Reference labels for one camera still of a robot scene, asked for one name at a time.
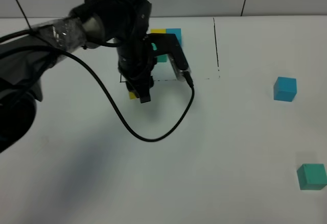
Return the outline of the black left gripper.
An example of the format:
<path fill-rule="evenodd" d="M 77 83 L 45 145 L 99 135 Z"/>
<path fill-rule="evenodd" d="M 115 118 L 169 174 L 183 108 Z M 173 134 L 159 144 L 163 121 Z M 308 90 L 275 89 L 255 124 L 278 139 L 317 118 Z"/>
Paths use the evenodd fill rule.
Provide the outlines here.
<path fill-rule="evenodd" d="M 152 70 L 156 64 L 150 34 L 134 36 L 117 47 L 118 69 L 126 80 L 128 91 L 134 92 L 140 103 L 151 101 Z"/>

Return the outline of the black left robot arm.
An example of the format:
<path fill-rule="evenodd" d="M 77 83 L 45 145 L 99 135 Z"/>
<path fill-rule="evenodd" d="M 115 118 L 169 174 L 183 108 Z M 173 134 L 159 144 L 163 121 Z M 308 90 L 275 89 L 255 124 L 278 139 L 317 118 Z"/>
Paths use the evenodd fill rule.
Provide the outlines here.
<path fill-rule="evenodd" d="M 148 102 L 154 66 L 146 37 L 151 8 L 148 0 L 85 0 L 65 18 L 2 37 L 1 150 L 30 129 L 36 102 L 43 99 L 44 72 L 79 48 L 116 48 L 128 90 Z"/>

